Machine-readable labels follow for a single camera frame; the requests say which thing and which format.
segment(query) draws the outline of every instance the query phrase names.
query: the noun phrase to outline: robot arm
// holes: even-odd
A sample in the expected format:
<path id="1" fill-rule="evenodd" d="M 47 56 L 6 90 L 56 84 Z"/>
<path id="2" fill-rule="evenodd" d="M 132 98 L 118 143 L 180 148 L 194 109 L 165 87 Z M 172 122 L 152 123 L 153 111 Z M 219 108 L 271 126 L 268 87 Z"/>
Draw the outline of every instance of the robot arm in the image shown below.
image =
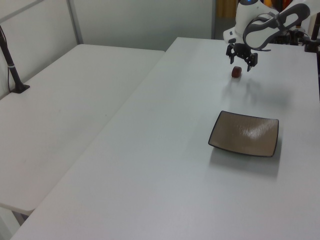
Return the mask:
<path id="1" fill-rule="evenodd" d="M 227 55 L 244 59 L 248 71 L 258 63 L 258 54 L 277 35 L 301 23 L 310 15 L 320 12 L 319 0 L 293 0 L 282 12 L 264 5 L 260 0 L 241 0 L 236 13 L 235 27 L 223 33 L 229 43 Z"/>

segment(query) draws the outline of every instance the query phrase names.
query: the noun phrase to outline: white wall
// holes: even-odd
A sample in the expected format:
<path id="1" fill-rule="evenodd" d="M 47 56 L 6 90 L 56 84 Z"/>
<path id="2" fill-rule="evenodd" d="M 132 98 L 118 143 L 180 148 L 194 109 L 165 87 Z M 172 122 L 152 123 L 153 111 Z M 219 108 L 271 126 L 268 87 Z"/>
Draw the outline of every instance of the white wall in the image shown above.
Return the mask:
<path id="1" fill-rule="evenodd" d="M 77 45 L 67 0 L 44 0 L 1 26 L 23 82 Z M 0 51 L 0 99 L 7 93 L 7 63 Z"/>
<path id="2" fill-rule="evenodd" d="M 211 38 L 213 0 L 71 0 L 71 4 L 85 44 L 166 51 L 177 37 Z"/>

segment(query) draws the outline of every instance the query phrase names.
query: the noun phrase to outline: floor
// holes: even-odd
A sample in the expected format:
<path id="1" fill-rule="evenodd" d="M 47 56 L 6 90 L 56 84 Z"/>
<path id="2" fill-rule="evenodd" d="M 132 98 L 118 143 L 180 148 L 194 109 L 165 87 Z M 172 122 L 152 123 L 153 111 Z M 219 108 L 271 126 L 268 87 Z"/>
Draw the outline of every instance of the floor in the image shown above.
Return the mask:
<path id="1" fill-rule="evenodd" d="M 19 228 L 20 225 L 14 214 L 0 207 L 0 240 L 10 240 Z"/>

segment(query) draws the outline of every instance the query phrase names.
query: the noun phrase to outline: brown square plate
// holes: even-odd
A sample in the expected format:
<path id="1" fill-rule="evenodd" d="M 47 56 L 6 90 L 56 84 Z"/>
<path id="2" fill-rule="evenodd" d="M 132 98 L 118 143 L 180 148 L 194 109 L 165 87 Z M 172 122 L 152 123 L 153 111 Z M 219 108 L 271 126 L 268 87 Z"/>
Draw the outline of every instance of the brown square plate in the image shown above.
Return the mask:
<path id="1" fill-rule="evenodd" d="M 272 157 L 279 134 L 279 120 L 222 111 L 212 130 L 209 145 L 255 157 Z"/>

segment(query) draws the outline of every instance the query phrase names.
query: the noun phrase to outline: white table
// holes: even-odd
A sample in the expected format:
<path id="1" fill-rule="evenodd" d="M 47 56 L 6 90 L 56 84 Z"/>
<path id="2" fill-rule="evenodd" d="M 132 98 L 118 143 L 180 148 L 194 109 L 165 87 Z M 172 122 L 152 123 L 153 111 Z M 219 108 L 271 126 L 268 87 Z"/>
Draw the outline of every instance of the white table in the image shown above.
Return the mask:
<path id="1" fill-rule="evenodd" d="M 237 81 L 226 47 L 178 38 L 12 240 L 318 240 L 316 56 L 270 45 Z M 278 118 L 274 158 L 209 146 L 221 110 Z"/>
<path id="2" fill-rule="evenodd" d="M 0 207 L 29 215 L 162 51 L 79 45 L 0 101 Z"/>

